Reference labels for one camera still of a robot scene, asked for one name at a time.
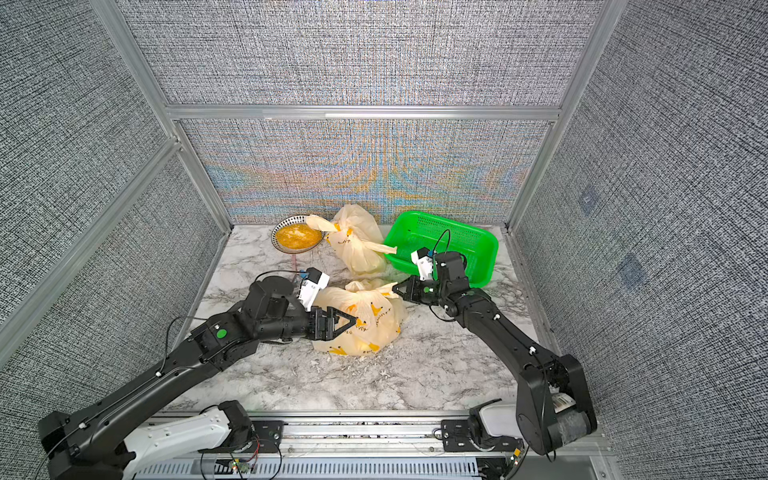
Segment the banana print plastic bag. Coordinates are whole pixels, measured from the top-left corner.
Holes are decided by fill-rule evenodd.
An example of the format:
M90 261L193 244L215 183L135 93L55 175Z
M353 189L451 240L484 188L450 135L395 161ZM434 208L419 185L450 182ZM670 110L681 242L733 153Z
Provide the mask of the banana print plastic bag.
M305 224L325 234L335 254L355 275L383 271L386 267L385 255L398 252L397 247L384 244L375 218L357 204L344 205L331 221L308 215Z
M318 352L340 356L369 356L390 345L401 333L408 314L394 283L382 279L349 282L344 288L327 287L314 305L334 307L354 317L352 327L330 341L313 341Z

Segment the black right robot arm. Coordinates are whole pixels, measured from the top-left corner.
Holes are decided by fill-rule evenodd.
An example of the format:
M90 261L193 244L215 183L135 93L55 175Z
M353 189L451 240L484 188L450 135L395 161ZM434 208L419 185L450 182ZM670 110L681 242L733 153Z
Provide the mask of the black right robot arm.
M488 294L470 285L460 253L440 253L434 263L435 280L413 275L392 291L405 301L442 308L493 351L517 385L515 427L500 430L509 422L500 418L496 401L481 405L474 414L479 420L476 444L485 449L490 438L518 437L547 455L593 433L597 419L579 361L554 354L508 320Z

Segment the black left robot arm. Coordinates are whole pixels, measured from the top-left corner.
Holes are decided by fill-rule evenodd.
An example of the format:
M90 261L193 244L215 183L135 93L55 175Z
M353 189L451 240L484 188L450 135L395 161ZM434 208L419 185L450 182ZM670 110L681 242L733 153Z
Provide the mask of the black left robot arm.
M304 306L287 278L256 280L244 300L209 317L115 392L73 413L54 411L42 418L41 465L53 479L120 479L139 459L128 436L181 394L254 354L265 341L331 341L355 323L337 308Z

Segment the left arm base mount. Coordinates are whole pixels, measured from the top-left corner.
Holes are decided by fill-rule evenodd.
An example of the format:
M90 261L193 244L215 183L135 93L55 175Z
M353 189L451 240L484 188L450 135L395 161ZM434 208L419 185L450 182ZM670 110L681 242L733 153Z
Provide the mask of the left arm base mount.
M218 409L225 417L230 432L221 444L202 449L201 453L277 453L282 441L285 422L250 418L238 401L211 405L201 414Z

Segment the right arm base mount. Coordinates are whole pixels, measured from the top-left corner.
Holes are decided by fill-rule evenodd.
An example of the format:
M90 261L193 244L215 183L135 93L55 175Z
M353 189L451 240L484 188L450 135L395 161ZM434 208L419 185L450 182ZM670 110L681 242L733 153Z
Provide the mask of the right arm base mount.
M472 407L465 417L443 419L432 435L445 452L515 452L525 446L515 414L514 403L494 399Z

